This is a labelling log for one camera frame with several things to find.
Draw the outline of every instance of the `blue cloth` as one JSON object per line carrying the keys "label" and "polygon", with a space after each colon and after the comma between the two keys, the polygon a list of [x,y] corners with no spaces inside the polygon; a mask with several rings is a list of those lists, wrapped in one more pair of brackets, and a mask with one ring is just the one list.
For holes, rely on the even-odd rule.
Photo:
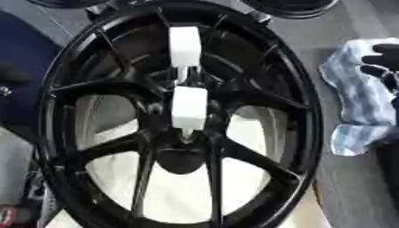
{"label": "blue cloth", "polygon": [[12,88],[12,95],[0,98],[0,121],[32,125],[41,82],[54,56],[60,51],[48,37],[23,20],[0,12],[0,61],[24,70],[29,83]]}
{"label": "blue cloth", "polygon": [[363,74],[364,55],[376,44],[399,44],[399,39],[352,40],[344,44],[320,66],[323,79],[336,89],[341,101],[342,125],[331,136],[334,154],[354,156],[363,154],[368,146],[396,128],[394,96],[376,77]]}

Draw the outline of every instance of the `gloved hand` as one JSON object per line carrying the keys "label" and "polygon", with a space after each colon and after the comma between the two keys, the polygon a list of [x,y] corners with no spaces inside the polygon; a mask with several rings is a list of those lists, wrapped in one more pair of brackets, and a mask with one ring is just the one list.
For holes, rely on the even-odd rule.
{"label": "gloved hand", "polygon": [[376,53],[380,53],[380,55],[364,56],[362,61],[370,65],[361,66],[361,71],[380,78],[389,91],[397,93],[399,90],[399,78],[395,72],[399,71],[399,45],[374,45],[373,50]]}

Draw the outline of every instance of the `center bore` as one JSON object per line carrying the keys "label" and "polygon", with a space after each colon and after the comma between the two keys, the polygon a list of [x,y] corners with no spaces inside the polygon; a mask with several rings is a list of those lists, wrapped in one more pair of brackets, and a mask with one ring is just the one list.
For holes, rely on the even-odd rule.
{"label": "center bore", "polygon": [[168,172],[188,175],[204,164],[205,148],[199,140],[190,143],[176,141],[157,148],[157,161]]}

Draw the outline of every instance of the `white block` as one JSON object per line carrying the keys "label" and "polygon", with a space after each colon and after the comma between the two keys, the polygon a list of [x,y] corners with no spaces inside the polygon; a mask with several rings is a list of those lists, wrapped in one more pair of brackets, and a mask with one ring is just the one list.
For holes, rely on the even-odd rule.
{"label": "white block", "polygon": [[197,67],[201,56],[200,32],[197,27],[169,29],[169,50],[175,68]]}
{"label": "white block", "polygon": [[172,124],[185,131],[202,130],[207,118],[208,91],[176,86],[172,101]]}

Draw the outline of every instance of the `black rim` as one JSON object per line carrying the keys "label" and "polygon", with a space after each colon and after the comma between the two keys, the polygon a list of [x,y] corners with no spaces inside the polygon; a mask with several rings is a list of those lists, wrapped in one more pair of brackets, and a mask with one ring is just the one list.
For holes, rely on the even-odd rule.
{"label": "black rim", "polygon": [[[171,25],[199,27],[204,70],[194,76],[198,80],[188,83],[205,86],[211,100],[206,129],[196,133],[194,142],[185,147],[176,141],[179,131],[170,127],[170,82],[174,71],[169,67],[167,42],[163,39],[159,45],[150,45],[146,54],[138,56],[128,56],[129,50],[120,48],[119,43],[124,36],[144,28],[167,36],[167,27]],[[242,58],[241,53],[226,52],[218,42],[229,43],[229,37],[235,42],[249,43],[243,46],[251,59]],[[105,77],[106,69],[89,72],[94,65],[106,65],[98,60],[107,54],[114,60],[108,70],[113,73]],[[277,81],[282,81],[285,89],[273,89]],[[88,94],[118,94],[129,99],[139,112],[139,130],[79,150],[74,128],[75,101]],[[272,107],[289,115],[291,128],[297,132],[296,147],[284,154],[290,159],[277,163],[226,137],[230,115],[244,105]],[[151,107],[161,108],[153,112]],[[248,16],[203,2],[149,2],[92,25],[56,58],[43,86],[39,110],[38,132],[43,139],[39,158],[45,179],[56,198],[84,227],[274,227],[309,187],[322,145],[317,94],[293,52],[272,31]],[[159,154],[167,150],[191,151],[207,165],[212,193],[209,222],[163,224],[141,217],[151,167]],[[138,151],[140,156],[140,178],[131,211],[108,198],[85,169],[85,164],[93,159],[124,151]],[[221,212],[223,158],[248,162],[272,176],[272,181],[253,200],[227,216]]]}
{"label": "black rim", "polygon": [[276,17],[287,19],[309,19],[318,17],[337,5],[339,0],[310,0],[307,3],[298,1],[267,1],[267,0],[243,0],[260,12],[268,13]]}

